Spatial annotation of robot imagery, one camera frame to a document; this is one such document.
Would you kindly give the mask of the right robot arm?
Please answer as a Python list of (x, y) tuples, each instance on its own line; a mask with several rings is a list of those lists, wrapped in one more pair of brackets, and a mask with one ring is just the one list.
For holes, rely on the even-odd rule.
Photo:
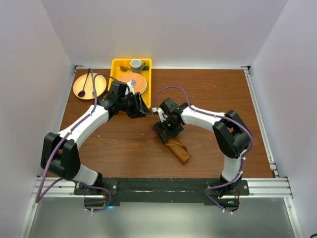
[(159, 107), (153, 107), (152, 111), (159, 116), (159, 122), (154, 125), (154, 129), (162, 143), (177, 136), (186, 124), (211, 131), (224, 154), (224, 167), (220, 176), (221, 183), (206, 190), (221, 189), (223, 193), (231, 195), (238, 189), (246, 154), (250, 152), (254, 141), (235, 111), (210, 112), (189, 103), (178, 105), (171, 98), (163, 101)]

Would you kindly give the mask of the orange cloth napkin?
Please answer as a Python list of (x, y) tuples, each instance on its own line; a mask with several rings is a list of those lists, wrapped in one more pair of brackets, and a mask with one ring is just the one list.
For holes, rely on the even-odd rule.
[(168, 137), (165, 133), (163, 134), (163, 137), (160, 136), (158, 132), (156, 134), (159, 137), (161, 143), (167, 147), (183, 165), (185, 165), (191, 159), (192, 156), (188, 152), (186, 146), (179, 140)]

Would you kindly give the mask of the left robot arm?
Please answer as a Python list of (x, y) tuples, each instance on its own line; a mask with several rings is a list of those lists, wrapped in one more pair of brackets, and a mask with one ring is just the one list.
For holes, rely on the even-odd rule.
[(91, 194), (98, 194), (103, 188), (102, 175), (81, 164), (79, 149), (85, 140), (101, 125), (119, 112), (125, 112), (131, 119), (150, 115), (137, 82), (113, 81), (110, 90), (95, 98), (89, 109), (71, 126), (59, 133), (48, 133), (44, 138), (41, 168), (62, 179), (85, 184)]

